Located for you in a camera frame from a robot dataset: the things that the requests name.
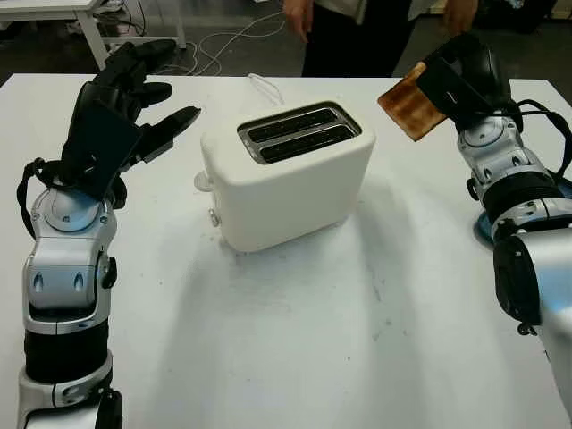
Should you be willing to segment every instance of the table leg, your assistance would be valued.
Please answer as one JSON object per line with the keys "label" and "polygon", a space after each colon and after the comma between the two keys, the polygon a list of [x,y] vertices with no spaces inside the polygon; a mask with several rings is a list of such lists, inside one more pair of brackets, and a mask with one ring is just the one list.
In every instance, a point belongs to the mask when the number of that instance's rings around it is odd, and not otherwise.
{"label": "table leg", "polygon": [[109,55],[107,49],[105,49],[104,41],[99,34],[96,23],[93,21],[91,13],[85,11],[77,11],[76,16],[81,25],[81,30],[88,41],[91,53],[96,59],[96,63],[99,66],[99,70],[105,68],[105,59]]}
{"label": "table leg", "polygon": [[180,49],[187,49],[187,40],[185,40],[185,30],[182,27],[180,0],[175,1],[175,26],[177,28],[177,45]]}

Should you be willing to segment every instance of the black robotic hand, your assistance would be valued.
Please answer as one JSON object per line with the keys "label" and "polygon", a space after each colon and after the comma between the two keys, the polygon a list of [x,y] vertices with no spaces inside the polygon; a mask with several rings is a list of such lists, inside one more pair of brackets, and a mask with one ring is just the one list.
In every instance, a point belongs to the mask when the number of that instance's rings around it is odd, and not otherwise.
{"label": "black robotic hand", "polygon": [[48,188],[77,189],[95,200],[125,205],[127,190],[120,178],[137,162],[150,162],[172,147],[172,140],[200,114],[192,106],[156,125],[138,126],[141,109],[172,94],[168,83],[145,83],[147,74],[167,61],[176,44],[158,40],[140,46],[125,43],[107,58],[105,68],[81,88],[71,118],[62,158],[38,158],[24,170],[18,200],[24,223],[33,236],[26,209],[27,181],[36,175]]}
{"label": "black robotic hand", "polygon": [[[518,333],[539,335],[572,417],[572,199],[564,177],[572,162],[572,131],[567,121],[534,100],[515,103],[492,50],[469,34],[426,57],[382,96],[380,105],[412,139],[422,138],[444,117],[454,121],[458,151],[471,171],[467,189],[481,202],[481,218],[488,224],[478,231],[494,245],[498,301],[519,321]],[[521,111],[524,105],[534,109]],[[531,114],[545,115],[564,137],[555,172],[521,137],[523,117]],[[550,144],[546,140],[535,144]]]}

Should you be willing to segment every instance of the slice of bread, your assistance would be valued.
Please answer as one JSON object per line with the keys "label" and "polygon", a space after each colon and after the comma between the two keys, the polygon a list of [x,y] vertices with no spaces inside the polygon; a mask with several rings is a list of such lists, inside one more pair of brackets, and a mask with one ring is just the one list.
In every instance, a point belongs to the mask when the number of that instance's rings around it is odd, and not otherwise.
{"label": "slice of bread", "polygon": [[416,84],[417,78],[426,68],[425,63],[417,63],[405,78],[377,99],[382,109],[414,141],[421,139],[447,118]]}

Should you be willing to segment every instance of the white cable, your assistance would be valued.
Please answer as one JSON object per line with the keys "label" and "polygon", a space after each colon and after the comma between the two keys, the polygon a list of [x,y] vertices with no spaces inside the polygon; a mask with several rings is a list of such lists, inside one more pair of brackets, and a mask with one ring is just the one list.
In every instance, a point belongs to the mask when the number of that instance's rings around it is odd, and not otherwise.
{"label": "white cable", "polygon": [[[239,38],[239,37],[247,37],[247,38],[268,38],[268,37],[270,37],[270,36],[273,36],[274,34],[279,33],[280,31],[282,31],[282,29],[284,28],[284,22],[280,25],[280,27],[279,27],[277,30],[272,31],[271,33],[268,33],[268,34],[264,34],[264,35],[246,35],[246,34],[245,34],[249,29],[251,29],[253,26],[255,26],[256,24],[258,24],[259,22],[268,20],[268,19],[270,19],[270,18],[273,18],[274,16],[279,16],[279,15],[282,15],[282,12],[271,13],[270,15],[266,15],[266,16],[263,16],[262,18],[258,18],[257,20],[252,21],[249,25],[247,25],[244,29],[242,29],[242,30],[239,31],[238,33],[230,33],[230,32],[227,31],[227,32],[222,32],[222,33],[211,34],[211,35],[208,35],[208,36],[202,38],[202,39],[200,40],[200,42],[198,42],[198,51],[199,51],[200,53],[206,55],[207,57],[211,58],[211,61],[210,61],[210,63],[208,63],[205,67],[203,67],[202,69],[200,69],[199,71],[197,71],[196,73],[194,73],[194,76],[199,76],[199,75],[203,74],[203,73],[204,73],[206,70],[208,70],[208,69],[211,67],[211,65],[213,65],[214,63],[218,63],[218,64],[219,64],[219,71],[215,74],[215,76],[218,75],[218,74],[222,71],[222,69],[223,69],[223,67],[222,67],[222,66],[220,65],[220,63],[218,62],[218,57],[221,56],[221,54],[224,52],[224,50],[225,50],[232,42],[234,42],[234,40],[236,40],[237,38]],[[208,40],[208,39],[210,39],[210,38],[212,38],[212,37],[214,37],[214,36],[220,36],[220,35],[227,35],[227,36],[228,36],[228,35],[231,35],[231,34],[232,34],[231,39],[230,39],[228,42],[226,42],[226,43],[224,44],[224,46],[221,47],[215,55],[209,54],[209,53],[203,48],[203,43],[204,43],[206,40]]]}
{"label": "white cable", "polygon": [[[266,80],[262,76],[259,76],[255,73],[249,73],[248,78],[250,79],[250,83],[252,83],[254,88],[256,88],[259,92],[267,96],[268,99],[272,101],[275,105],[284,104],[284,97],[282,96],[282,92],[280,92],[280,89],[276,85],[274,85],[271,81]],[[271,87],[274,90],[274,93],[269,92],[265,87],[263,87],[262,85],[258,85],[257,83],[266,84],[267,87]]]}
{"label": "white cable", "polygon": [[[164,74],[166,72],[182,71],[182,72],[184,72],[185,76],[190,76],[190,75],[199,76],[199,75],[203,74],[206,70],[208,70],[213,64],[216,64],[218,67],[218,70],[216,71],[216,73],[213,74],[213,76],[218,76],[223,71],[223,65],[221,64],[221,62],[219,61],[218,58],[223,54],[224,50],[228,46],[230,46],[231,43],[234,42],[237,38],[269,38],[275,34],[278,34],[284,28],[284,24],[285,24],[284,21],[281,23],[281,25],[280,25],[280,27],[278,27],[278,29],[271,31],[269,33],[247,34],[246,32],[249,29],[251,29],[252,27],[254,27],[256,24],[258,24],[259,22],[268,20],[270,18],[273,18],[275,16],[279,16],[279,15],[282,15],[282,12],[271,13],[270,15],[266,15],[266,16],[263,16],[262,18],[258,18],[257,20],[252,21],[249,25],[247,25],[245,28],[243,28],[238,33],[234,33],[231,31],[222,31],[220,33],[213,33],[213,34],[209,34],[208,36],[203,37],[198,42],[198,44],[195,44],[193,42],[187,42],[187,45],[193,46],[193,54],[192,54],[193,65],[190,68],[187,68],[185,66],[178,65],[178,64],[167,64],[161,70],[157,71],[156,74]],[[228,42],[226,42],[226,44],[224,44],[223,47],[221,47],[218,50],[218,52],[216,54],[212,55],[203,48],[203,43],[205,41],[207,41],[208,39],[216,37],[216,36],[232,36],[232,37]],[[204,56],[209,58],[211,61],[206,66],[201,68],[199,71],[195,72],[195,70],[198,67],[197,53],[203,54]],[[279,100],[281,100],[281,103],[283,103],[282,94],[280,94],[280,90],[278,90],[278,88],[275,87],[274,84],[268,82],[267,80],[264,80],[260,76],[258,76],[258,78],[261,79],[262,81],[264,81],[266,84],[273,86],[274,89],[276,90],[277,94],[279,94]]]}

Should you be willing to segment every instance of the toaster slot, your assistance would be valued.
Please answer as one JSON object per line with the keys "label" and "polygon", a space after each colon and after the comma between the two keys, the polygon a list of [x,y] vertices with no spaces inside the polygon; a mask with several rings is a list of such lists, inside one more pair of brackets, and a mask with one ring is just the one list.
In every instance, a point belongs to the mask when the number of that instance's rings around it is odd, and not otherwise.
{"label": "toaster slot", "polygon": [[290,119],[253,128],[248,131],[250,140],[261,143],[270,139],[287,136],[295,132],[309,130],[319,125],[325,125],[336,120],[336,115],[330,109],[321,109],[309,114],[302,114]]}
{"label": "toaster slot", "polygon": [[271,164],[352,139],[361,129],[340,105],[323,101],[242,123],[237,132],[255,162]]}
{"label": "toaster slot", "polygon": [[260,155],[268,164],[271,164],[351,139],[354,136],[355,133],[347,126],[336,125],[327,130],[321,130],[313,134],[307,134],[306,136],[264,147],[260,150]]}

